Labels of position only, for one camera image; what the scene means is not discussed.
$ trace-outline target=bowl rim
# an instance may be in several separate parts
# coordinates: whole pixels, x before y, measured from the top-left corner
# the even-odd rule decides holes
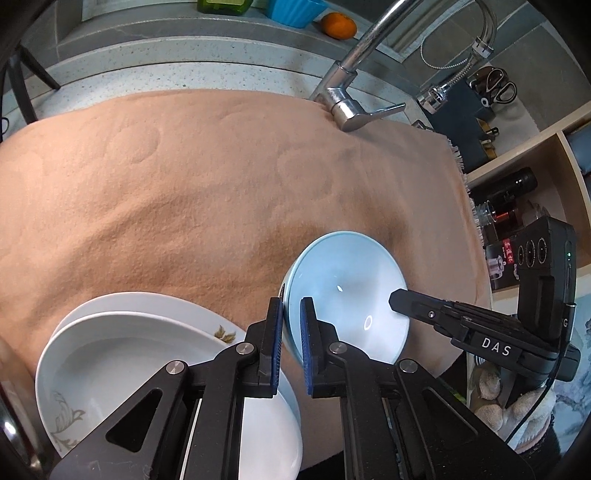
[[[285,289],[284,289],[284,308],[285,308],[285,319],[286,319],[286,324],[287,324],[287,332],[288,332],[288,340],[291,342],[291,344],[295,347],[295,353],[294,356],[296,357],[296,360],[298,360],[298,362],[300,364],[303,363],[303,359],[301,357],[301,353],[297,348],[296,343],[293,340],[293,330],[292,330],[292,321],[291,321],[291,317],[290,317],[290,312],[289,312],[289,308],[290,308],[290,294],[291,294],[291,286],[293,284],[293,281],[295,279],[296,276],[296,272],[299,268],[299,266],[301,265],[301,263],[303,262],[303,260],[305,259],[306,255],[308,255],[310,253],[310,251],[319,243],[330,239],[334,236],[343,236],[343,235],[352,235],[352,236],[357,236],[360,238],[363,238],[364,240],[369,240],[370,244],[373,244],[374,246],[378,247],[378,250],[380,250],[382,253],[385,254],[385,256],[390,260],[390,263],[400,272],[400,276],[402,278],[402,283],[404,284],[404,288],[408,288],[407,283],[406,283],[406,279],[404,278],[404,274],[402,273],[402,270],[400,269],[400,266],[398,265],[398,263],[396,262],[396,260],[394,260],[394,257],[392,256],[392,254],[381,244],[379,243],[377,240],[371,238],[370,236],[365,235],[364,233],[360,233],[360,232],[354,232],[354,231],[350,231],[350,230],[339,230],[336,232],[331,232],[331,233],[327,233],[319,238],[317,238],[316,240],[314,240],[310,245],[308,245],[304,251],[299,255],[298,258],[295,259],[295,261],[292,263],[290,269],[288,270],[288,274],[287,278],[285,279],[285,281],[283,282],[285,284]],[[394,359],[396,359],[398,356],[400,356],[400,354],[402,353],[402,350],[404,349],[404,345],[406,344],[406,340],[408,339],[408,333],[410,330],[410,318],[408,318],[408,323],[407,323],[407,327],[406,327],[406,332],[404,334],[404,342],[402,343],[402,347],[400,348],[400,351],[398,352],[398,355],[394,357]]]

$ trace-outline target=leaf pattern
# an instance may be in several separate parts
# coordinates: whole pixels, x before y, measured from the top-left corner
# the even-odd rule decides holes
[[[51,437],[56,441],[57,447],[60,449],[60,451],[62,451],[63,447],[66,452],[69,452],[76,445],[78,445],[80,441],[69,438],[64,439],[59,435],[70,428],[74,422],[78,420],[84,420],[83,416],[86,414],[86,412],[84,410],[74,410],[71,408],[64,396],[58,391],[53,391],[52,393],[53,399],[60,406],[60,412],[56,417],[56,430],[55,432],[49,432],[49,435],[51,435]]]
[[[217,329],[217,332],[213,334],[215,338],[219,338],[224,343],[232,343],[236,340],[236,332],[233,333],[226,333],[226,329],[220,325],[220,328]]]

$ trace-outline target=product box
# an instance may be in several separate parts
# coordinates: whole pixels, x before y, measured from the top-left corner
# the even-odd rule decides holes
[[[486,265],[493,291],[519,284],[516,253],[508,238],[485,247]]]

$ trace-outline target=orange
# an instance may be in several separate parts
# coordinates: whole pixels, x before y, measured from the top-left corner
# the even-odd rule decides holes
[[[353,19],[339,12],[326,14],[320,20],[322,31],[337,40],[348,40],[357,33],[357,25]]]

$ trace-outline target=metal hose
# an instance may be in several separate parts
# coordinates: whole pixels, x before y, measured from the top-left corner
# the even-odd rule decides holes
[[[496,39],[496,30],[497,30],[497,22],[496,22],[496,15],[490,9],[490,7],[486,4],[484,0],[475,0],[476,4],[480,7],[482,11],[482,21],[484,22],[482,26],[482,33],[480,34],[480,39],[489,46],[492,46],[495,39]],[[452,88],[456,83],[460,80],[468,76],[470,71],[478,65],[483,60],[482,57],[477,55],[474,52],[471,52],[470,57],[468,58],[467,63],[455,73],[449,80],[442,85],[442,88],[447,91]]]

